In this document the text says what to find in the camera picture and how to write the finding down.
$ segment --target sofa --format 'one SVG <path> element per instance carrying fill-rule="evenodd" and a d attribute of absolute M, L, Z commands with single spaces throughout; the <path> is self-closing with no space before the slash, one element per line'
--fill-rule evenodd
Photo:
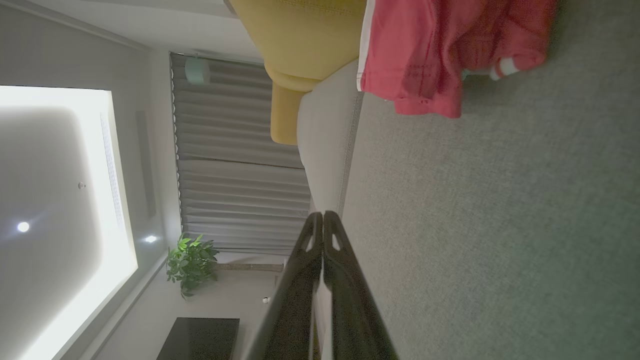
<path fill-rule="evenodd" d="M 640 359 L 639 17 L 560 1 L 546 64 L 470 76 L 460 119 L 396 114 L 355 62 L 302 97 L 314 206 L 400 359 Z"/>

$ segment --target white stripe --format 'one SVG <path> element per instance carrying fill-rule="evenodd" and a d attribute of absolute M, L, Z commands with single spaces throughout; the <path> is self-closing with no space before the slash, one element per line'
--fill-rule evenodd
<path fill-rule="evenodd" d="M 495 71 L 496 66 L 500 67 L 500 70 L 502 71 L 502 75 L 504 76 L 509 76 L 511 74 L 515 74 L 516 72 L 520 71 L 516 67 L 516 64 L 513 62 L 513 58 L 500 59 L 500 62 L 498 62 L 497 65 L 494 65 L 491 68 L 491 72 L 489 73 L 489 76 L 491 77 L 491 79 L 495 81 L 498 81 L 501 79 L 501 77 L 498 76 L 498 72 Z"/>
<path fill-rule="evenodd" d="M 364 20 L 362 21 L 362 32 L 360 33 L 360 58 L 358 59 L 358 74 L 356 75 L 356 86 L 358 91 L 362 91 L 360 82 L 364 67 L 367 65 L 367 55 L 369 54 L 369 41 L 371 39 L 371 21 L 373 20 L 373 10 L 376 7 L 376 0 L 367 0 L 367 7 L 364 10 Z"/>
<path fill-rule="evenodd" d="M 500 59 L 500 70 L 502 70 L 502 73 L 505 76 L 509 76 L 520 71 L 516 68 L 516 64 L 513 63 L 513 58 Z"/>

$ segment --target gray fabric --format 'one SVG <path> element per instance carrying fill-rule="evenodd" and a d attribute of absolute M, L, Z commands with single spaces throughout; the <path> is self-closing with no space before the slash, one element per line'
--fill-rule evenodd
<path fill-rule="evenodd" d="M 309 209 L 300 155 L 271 140 L 264 68 L 210 60 L 211 83 L 190 85 L 172 55 L 182 228 L 219 249 L 291 253 Z"/>
<path fill-rule="evenodd" d="M 298 149 L 318 211 L 342 213 L 362 93 L 353 61 L 302 98 L 298 112 Z"/>
<path fill-rule="evenodd" d="M 365 96 L 343 221 L 400 359 L 640 359 L 638 18 L 561 1 L 462 119 Z"/>
<path fill-rule="evenodd" d="M 264 67 L 209 60 L 211 83 L 190 85 L 172 54 L 175 134 L 181 159 L 302 168 L 295 146 L 271 139 L 271 79 Z"/>

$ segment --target sofa cushion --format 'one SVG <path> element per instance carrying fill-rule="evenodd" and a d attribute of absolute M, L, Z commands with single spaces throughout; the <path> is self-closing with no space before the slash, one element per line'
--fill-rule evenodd
<path fill-rule="evenodd" d="M 298 149 L 318 211 L 342 213 L 362 93 L 356 89 L 358 61 L 320 82 L 302 98 Z"/>

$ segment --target yellow cushion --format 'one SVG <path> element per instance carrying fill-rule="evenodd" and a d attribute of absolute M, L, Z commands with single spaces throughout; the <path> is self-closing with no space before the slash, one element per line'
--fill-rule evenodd
<path fill-rule="evenodd" d="M 276 143 L 298 144 L 298 110 L 306 92 L 273 83 L 271 93 L 271 138 Z"/>
<path fill-rule="evenodd" d="M 230 1 L 274 82 L 271 137 L 294 145 L 302 94 L 358 58 L 367 1 Z"/>

